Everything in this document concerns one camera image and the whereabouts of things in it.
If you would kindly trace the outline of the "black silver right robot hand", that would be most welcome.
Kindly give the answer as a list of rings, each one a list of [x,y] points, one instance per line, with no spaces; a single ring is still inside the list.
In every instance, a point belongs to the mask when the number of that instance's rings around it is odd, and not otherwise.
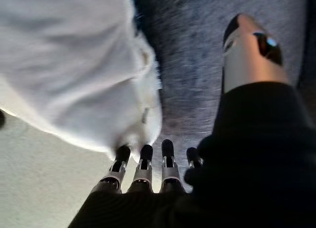
[[[224,37],[222,94],[213,132],[190,148],[185,193],[178,180],[110,192],[102,179],[72,228],[313,228],[316,130],[289,83],[281,50],[250,16]]]

